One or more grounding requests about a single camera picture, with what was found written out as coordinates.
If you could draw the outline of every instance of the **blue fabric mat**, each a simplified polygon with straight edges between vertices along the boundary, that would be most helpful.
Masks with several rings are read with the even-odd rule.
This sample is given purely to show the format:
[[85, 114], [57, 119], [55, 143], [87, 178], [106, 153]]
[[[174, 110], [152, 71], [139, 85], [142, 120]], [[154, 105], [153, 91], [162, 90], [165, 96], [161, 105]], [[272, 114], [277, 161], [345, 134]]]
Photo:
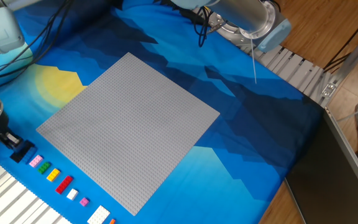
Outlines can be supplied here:
[[[41, 1], [16, 12], [27, 43], [61, 3]], [[10, 128], [52, 163], [47, 173], [62, 173], [51, 183], [47, 174], [10, 160], [12, 151], [1, 144], [0, 165], [72, 223], [86, 223], [100, 205], [111, 212], [105, 223], [258, 223], [313, 137], [322, 108], [259, 63], [255, 84], [252, 59], [219, 34], [202, 48], [197, 42], [188, 19], [153, 0], [125, 0], [122, 10], [76, 0], [58, 42], [38, 63], [75, 72], [89, 85], [130, 52], [220, 112], [135, 217], [35, 131], [64, 105], [40, 93], [36, 68], [1, 88], [0, 99]], [[15, 52], [0, 55], [0, 64]], [[74, 177], [69, 189], [55, 193], [67, 175]], [[74, 202], [65, 197], [70, 188], [79, 191]], [[87, 207], [79, 204], [83, 197]]]

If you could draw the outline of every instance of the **lego brick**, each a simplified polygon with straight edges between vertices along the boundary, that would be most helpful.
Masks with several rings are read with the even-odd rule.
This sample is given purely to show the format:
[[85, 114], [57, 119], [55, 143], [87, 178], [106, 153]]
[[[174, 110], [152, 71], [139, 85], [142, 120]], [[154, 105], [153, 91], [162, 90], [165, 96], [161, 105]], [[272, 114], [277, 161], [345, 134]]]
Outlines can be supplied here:
[[218, 116], [126, 54], [37, 131], [136, 215]]
[[56, 188], [56, 192], [58, 194], [62, 194], [63, 191], [66, 190], [66, 188], [68, 187], [68, 185], [73, 181], [73, 178], [70, 176], [67, 176], [61, 183], [60, 185]]
[[35, 147], [31, 147], [24, 155], [22, 162], [24, 162], [25, 164], [28, 164], [36, 152], [37, 152], [37, 149]]
[[58, 169], [54, 169], [47, 177], [47, 179], [51, 182], [53, 182], [56, 177], [59, 175], [60, 171]]
[[67, 195], [67, 198], [70, 199], [70, 200], [74, 200], [74, 198], [78, 195], [78, 191], [75, 190], [75, 189], [72, 189], [68, 195]]
[[107, 211], [103, 206], [99, 206], [98, 209], [93, 213], [91, 218], [89, 218], [88, 223], [89, 224], [102, 224], [107, 217], [110, 215], [110, 212]]
[[43, 161], [42, 156], [38, 155], [30, 162], [30, 166], [36, 168], [38, 164], [40, 164], [42, 161]]
[[80, 201], [80, 204], [85, 207], [89, 202], [90, 202], [90, 201], [89, 201], [88, 199], [83, 198], [83, 199]]
[[44, 174], [45, 171], [47, 171], [50, 167], [50, 163], [49, 162], [44, 162], [44, 164], [42, 164], [42, 166], [38, 169], [38, 172], [40, 172], [41, 174]]
[[20, 163], [21, 160], [25, 157], [27, 152], [34, 147], [34, 144], [28, 140], [25, 140], [18, 148], [14, 149], [14, 152], [10, 156], [10, 158]]

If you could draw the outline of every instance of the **black cable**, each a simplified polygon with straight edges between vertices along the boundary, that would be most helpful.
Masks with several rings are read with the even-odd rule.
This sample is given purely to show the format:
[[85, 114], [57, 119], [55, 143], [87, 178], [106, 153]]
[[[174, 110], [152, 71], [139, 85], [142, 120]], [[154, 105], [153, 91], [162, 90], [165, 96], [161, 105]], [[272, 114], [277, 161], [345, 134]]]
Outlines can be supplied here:
[[330, 65], [332, 65], [334, 63], [333, 60], [343, 51], [343, 49], [345, 49], [345, 47], [351, 42], [351, 40], [356, 36], [357, 33], [358, 33], [358, 28], [353, 33], [351, 38], [349, 38], [349, 40], [347, 40], [347, 42], [341, 47], [341, 49], [335, 54], [335, 56], [327, 63], [327, 65], [323, 68], [323, 70], [326, 70]]
[[31, 58], [31, 57], [32, 57], [32, 55], [31, 55], [31, 56], [28, 56], [28, 57], [25, 57], [25, 58], [20, 58], [20, 59], [18, 59], [18, 60], [16, 60], [16, 61], [14, 61], [13, 63], [15, 63], [15, 62], [20, 62], [21, 60], [29, 59], [29, 58]]
[[59, 26], [58, 26], [58, 29], [57, 29], [57, 31], [56, 31], [55, 37], [53, 38], [52, 43], [47, 47], [47, 49], [45, 50], [45, 52], [42, 53], [42, 54], [41, 54], [40, 56], [38, 56], [37, 58], [33, 58], [33, 60], [32, 60], [30, 63], [28, 63], [27, 65], [24, 65], [24, 66], [21, 67], [21, 68], [18, 68], [18, 69], [15, 69], [15, 70], [11, 71], [11, 72], [7, 72], [7, 73], [5, 73], [5, 74], [0, 75], [0, 78], [6, 77], [6, 76], [8, 76], [8, 75], [12, 75], [12, 74], [14, 74], [14, 73], [16, 73], [16, 72], [19, 72], [19, 71], [21, 71], [21, 70], [23, 70], [23, 69], [28, 68], [29, 66], [31, 66], [31, 65], [33, 65], [33, 64], [35, 64], [35, 63], [37, 63], [46, 53], [48, 53], [48, 51], [52, 48], [52, 46], [54, 45], [54, 43], [57, 41], [57, 38], [58, 38], [58, 36], [59, 36], [59, 34], [60, 34], [60, 31], [61, 31], [61, 29], [62, 29], [62, 27], [63, 27], [63, 23], [64, 23], [64, 21], [65, 21], [67, 15], [68, 15], [68, 11], [70, 10], [72, 4], [73, 4], [73, 1], [70, 1], [68, 7], [66, 8], [66, 11], [64, 12], [64, 14], [63, 14], [63, 16], [62, 16], [62, 20], [61, 20], [60, 23], [59, 23]]
[[279, 5], [278, 2], [274, 1], [274, 0], [269, 0], [270, 2], [274, 3], [277, 7], [278, 7], [278, 11], [281, 12], [281, 7]]
[[[58, 29], [57, 29], [57, 31], [56, 31], [55, 37], [53, 38], [52, 43], [47, 47], [47, 49], [46, 49], [41, 55], [39, 55], [40, 52], [38, 52], [38, 53], [37, 53], [37, 56], [38, 56], [38, 55], [39, 55], [39, 56], [38, 56], [37, 58], [33, 58], [33, 60], [32, 60], [30, 63], [28, 63], [27, 65], [25, 65], [25, 66], [23, 66], [23, 67], [21, 67], [21, 68], [18, 68], [18, 69], [14, 70], [14, 71], [11, 71], [11, 72], [8, 72], [8, 73], [5, 73], [5, 74], [0, 75], [0, 77], [6, 77], [6, 76], [12, 75], [12, 74], [14, 74], [14, 73], [16, 73], [16, 72], [18, 72], [18, 71], [21, 71], [21, 72], [20, 72], [18, 75], [16, 75], [12, 80], [9, 80], [9, 81], [7, 81], [7, 82], [1, 84], [0, 87], [2, 87], [2, 86], [4, 86], [4, 85], [7, 85], [7, 84], [9, 84], [9, 83], [11, 83], [11, 82], [13, 82], [16, 78], [18, 78], [19, 76], [21, 76], [21, 75], [28, 69], [29, 66], [31, 66], [31, 65], [33, 65], [33, 64], [35, 64], [35, 63], [37, 63], [37, 62], [52, 48], [52, 46], [54, 45], [54, 43], [57, 41], [57, 38], [58, 38], [58, 36], [59, 36], [59, 33], [60, 33], [60, 31], [61, 31], [61, 29], [62, 29], [62, 27], [63, 27], [63, 23], [65, 22], [65, 19], [66, 19], [67, 15], [68, 15], [68, 11], [70, 10], [71, 5], [73, 4], [73, 2], [74, 2], [74, 0], [70, 1], [68, 7], [66, 8], [66, 11], [64, 12], [64, 14], [63, 14], [63, 16], [62, 16], [62, 19], [61, 19], [61, 21], [60, 21], [60, 23], [59, 23], [59, 26], [58, 26]], [[45, 40], [44, 40], [44, 43], [47, 43], [47, 39], [48, 39], [48, 36], [46, 35], [46, 38], [45, 38]]]
[[194, 30], [195, 30], [196, 34], [198, 35], [198, 46], [199, 47], [202, 47], [205, 43], [207, 32], [208, 32], [207, 30], [209, 27], [209, 18], [211, 17], [213, 11], [208, 11], [203, 6], [198, 10], [197, 16], [199, 16], [201, 12], [203, 13], [204, 22], [203, 22], [203, 25], [201, 26], [200, 32], [197, 30], [196, 20], [195, 20], [196, 18], [193, 19]]
[[57, 15], [60, 13], [60, 11], [62, 11], [68, 2], [70, 2], [71, 0], [68, 1], [64, 1], [63, 4], [58, 8], [58, 11], [56, 13], [54, 13], [50, 18], [49, 21], [47, 23], [47, 25], [45, 26], [45, 28], [41, 31], [41, 33], [24, 49], [22, 50], [14, 59], [12, 59], [9, 63], [5, 64], [3, 66], [2, 69], [0, 69], [0, 72], [2, 70], [4, 70], [5, 68], [7, 68], [8, 66], [10, 66], [12, 63], [14, 63], [22, 54], [24, 54], [24, 52], [26, 52], [41, 36], [42, 34], [44, 34], [44, 32], [49, 29], [49, 27], [53, 26], [53, 23], [55, 22], [55, 19], [57, 17]]
[[346, 58], [343, 58], [342, 60], [338, 61], [337, 63], [335, 63], [334, 65], [330, 66], [329, 68], [324, 69], [324, 71], [328, 72], [328, 71], [332, 70], [333, 68], [335, 68], [338, 65], [342, 64], [345, 60], [346, 60]]
[[16, 77], [14, 77], [13, 79], [9, 80], [8, 82], [4, 82], [4, 83], [0, 84], [0, 87], [10, 84], [16, 78], [19, 78], [19, 76], [22, 75], [26, 70], [27, 70], [27, 68], [23, 69], [23, 71], [21, 71], [19, 74], [17, 74]]

